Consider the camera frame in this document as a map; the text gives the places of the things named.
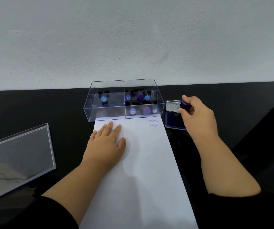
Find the wall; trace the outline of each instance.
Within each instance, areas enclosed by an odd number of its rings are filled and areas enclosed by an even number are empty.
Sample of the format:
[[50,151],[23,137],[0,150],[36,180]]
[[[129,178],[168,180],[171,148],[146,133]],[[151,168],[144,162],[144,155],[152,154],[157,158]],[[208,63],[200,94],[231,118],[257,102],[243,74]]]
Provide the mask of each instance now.
[[274,80],[274,0],[0,0],[0,90]]

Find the acrylic display box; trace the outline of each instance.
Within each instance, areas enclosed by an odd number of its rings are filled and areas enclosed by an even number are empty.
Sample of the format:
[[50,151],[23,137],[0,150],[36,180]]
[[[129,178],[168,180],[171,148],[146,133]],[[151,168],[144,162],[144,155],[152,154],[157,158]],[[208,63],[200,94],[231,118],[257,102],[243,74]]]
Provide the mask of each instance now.
[[92,82],[84,105],[88,121],[161,116],[163,108],[154,79]]

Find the black table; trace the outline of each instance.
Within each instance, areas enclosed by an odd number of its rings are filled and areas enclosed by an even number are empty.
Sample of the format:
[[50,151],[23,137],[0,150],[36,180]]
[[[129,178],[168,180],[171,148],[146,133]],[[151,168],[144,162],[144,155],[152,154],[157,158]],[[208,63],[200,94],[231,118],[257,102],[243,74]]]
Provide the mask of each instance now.
[[[92,131],[83,111],[88,90],[0,91],[0,138],[48,123],[57,166],[56,170],[0,197],[0,223],[17,214],[33,197],[40,196],[81,162]],[[219,135],[230,149],[274,107],[274,82],[159,86],[159,90],[165,101],[180,100],[182,94],[198,96],[214,111]],[[200,168],[182,161],[182,153],[178,151],[181,148],[177,138],[188,134],[178,130],[166,131],[195,207],[193,190],[199,188],[202,192],[204,186],[200,176],[191,177],[189,173],[194,169],[199,173]],[[248,155],[240,151],[234,154]]]

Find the white paper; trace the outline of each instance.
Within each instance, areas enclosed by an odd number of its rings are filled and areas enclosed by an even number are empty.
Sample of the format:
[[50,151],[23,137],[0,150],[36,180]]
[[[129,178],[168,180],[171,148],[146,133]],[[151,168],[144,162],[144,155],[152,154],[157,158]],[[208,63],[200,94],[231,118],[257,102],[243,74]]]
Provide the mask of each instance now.
[[[94,130],[107,123],[96,121]],[[161,117],[118,124],[123,158],[103,179],[80,228],[198,228]]]

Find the left hand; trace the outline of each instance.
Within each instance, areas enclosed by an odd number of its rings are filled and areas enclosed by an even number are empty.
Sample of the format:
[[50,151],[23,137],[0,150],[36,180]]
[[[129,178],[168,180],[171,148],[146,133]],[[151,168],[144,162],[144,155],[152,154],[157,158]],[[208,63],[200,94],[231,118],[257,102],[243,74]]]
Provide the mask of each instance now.
[[113,122],[110,121],[98,132],[94,130],[87,143],[82,163],[96,162],[104,169],[104,172],[108,172],[119,162],[125,150],[126,139],[122,137],[116,146],[115,140],[120,133],[121,125],[111,132],[112,127]]

